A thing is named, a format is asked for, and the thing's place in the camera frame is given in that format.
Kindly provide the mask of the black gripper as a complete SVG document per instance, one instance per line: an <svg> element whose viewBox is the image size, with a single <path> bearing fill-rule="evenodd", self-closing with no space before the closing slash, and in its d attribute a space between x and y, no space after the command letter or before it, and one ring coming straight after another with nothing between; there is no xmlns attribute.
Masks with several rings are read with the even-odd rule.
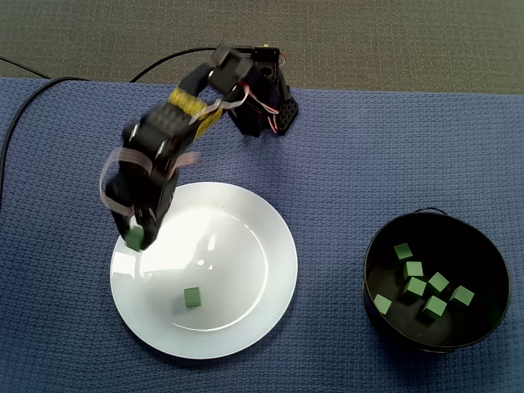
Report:
<svg viewBox="0 0 524 393"><path fill-rule="evenodd" d="M143 229L141 249L146 250L157 238L162 219L169 210L177 186L177 172L170 178L162 171L149 174L141 165L119 163L119 168L105 184L106 195L125 207L138 209L138 224ZM130 230L130 217L112 211L120 236Z"/></svg>

